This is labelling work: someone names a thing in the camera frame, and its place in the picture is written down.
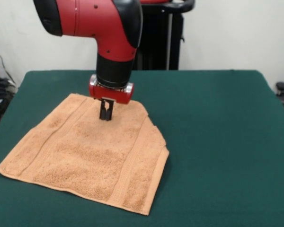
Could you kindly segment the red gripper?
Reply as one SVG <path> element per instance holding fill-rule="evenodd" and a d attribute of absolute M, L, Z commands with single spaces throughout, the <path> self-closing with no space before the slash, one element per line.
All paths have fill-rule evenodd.
<path fill-rule="evenodd" d="M 128 104 L 132 98 L 134 91 L 134 83 L 127 83 L 124 88 L 107 88 L 101 85 L 96 74 L 93 74 L 89 80 L 89 95 L 101 100 L 99 118 L 101 120 L 112 120 L 112 113 L 114 107 L 114 101 L 119 104 Z"/>

